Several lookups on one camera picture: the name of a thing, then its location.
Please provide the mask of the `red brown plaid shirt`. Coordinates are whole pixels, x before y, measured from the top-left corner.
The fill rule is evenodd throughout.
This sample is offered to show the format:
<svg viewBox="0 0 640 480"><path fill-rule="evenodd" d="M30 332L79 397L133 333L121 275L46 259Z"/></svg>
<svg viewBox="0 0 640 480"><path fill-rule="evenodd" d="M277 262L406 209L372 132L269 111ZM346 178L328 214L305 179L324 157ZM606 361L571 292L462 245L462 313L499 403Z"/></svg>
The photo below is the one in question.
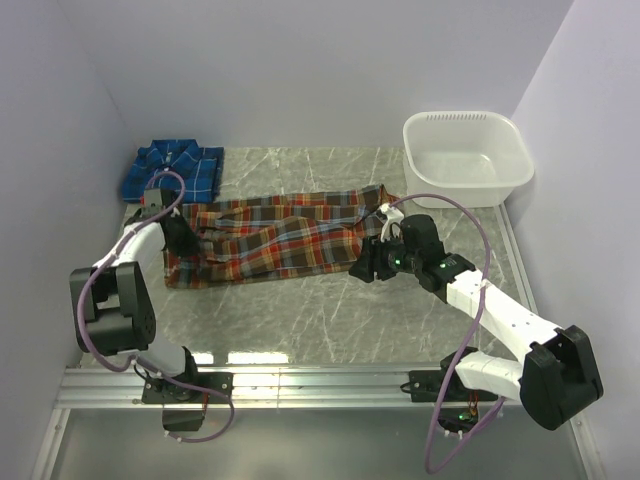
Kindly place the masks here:
<svg viewBox="0 0 640 480"><path fill-rule="evenodd" d="M189 204L183 215L200 251L164 255L173 289L300 278L348 270L365 238L378 235L379 207L395 196L382 184L361 189L294 193Z"/></svg>

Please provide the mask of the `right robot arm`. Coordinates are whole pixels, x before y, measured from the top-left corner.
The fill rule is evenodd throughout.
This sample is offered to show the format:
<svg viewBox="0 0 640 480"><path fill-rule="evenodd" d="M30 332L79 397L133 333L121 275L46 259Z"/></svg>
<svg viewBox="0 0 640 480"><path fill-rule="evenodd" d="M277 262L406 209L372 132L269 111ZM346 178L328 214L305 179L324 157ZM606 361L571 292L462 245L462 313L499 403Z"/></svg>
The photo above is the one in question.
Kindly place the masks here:
<svg viewBox="0 0 640 480"><path fill-rule="evenodd" d="M470 261L446 252L434 220L385 205L382 230L363 242L351 276L371 283L413 275L443 303L478 318L512 354L507 360L467 346L437 373L412 371L403 390L415 402L517 400L541 427L555 430L604 394L587 334L542 319L484 278Z"/></svg>

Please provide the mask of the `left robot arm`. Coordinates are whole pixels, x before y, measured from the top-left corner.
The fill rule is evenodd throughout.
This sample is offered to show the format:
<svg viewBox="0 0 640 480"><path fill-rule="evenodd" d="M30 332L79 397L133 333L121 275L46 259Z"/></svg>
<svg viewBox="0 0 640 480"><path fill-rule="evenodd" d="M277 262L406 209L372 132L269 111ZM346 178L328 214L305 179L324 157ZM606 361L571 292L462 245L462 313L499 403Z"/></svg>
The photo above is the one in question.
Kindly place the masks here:
<svg viewBox="0 0 640 480"><path fill-rule="evenodd" d="M156 328L156 315L144 273L160 252L177 257L199 253L199 238L180 216L133 221L109 253L69 279L76 339L107 370L133 365L166 380L179 402L195 399L201 377L191 352Z"/></svg>

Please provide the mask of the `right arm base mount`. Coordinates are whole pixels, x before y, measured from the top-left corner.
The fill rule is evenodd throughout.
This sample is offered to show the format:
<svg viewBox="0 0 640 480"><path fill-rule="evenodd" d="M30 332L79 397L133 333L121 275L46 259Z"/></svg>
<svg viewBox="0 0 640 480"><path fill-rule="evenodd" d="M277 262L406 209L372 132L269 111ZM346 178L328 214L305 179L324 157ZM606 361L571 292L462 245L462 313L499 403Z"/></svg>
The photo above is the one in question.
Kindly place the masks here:
<svg viewBox="0 0 640 480"><path fill-rule="evenodd" d="M435 403L445 377L445 370L411 370L408 380L400 385L400 390L411 397L413 403ZM477 399L489 402L498 396L484 391L466 388L459 377L453 374L445 393L445 402L466 402Z"/></svg>

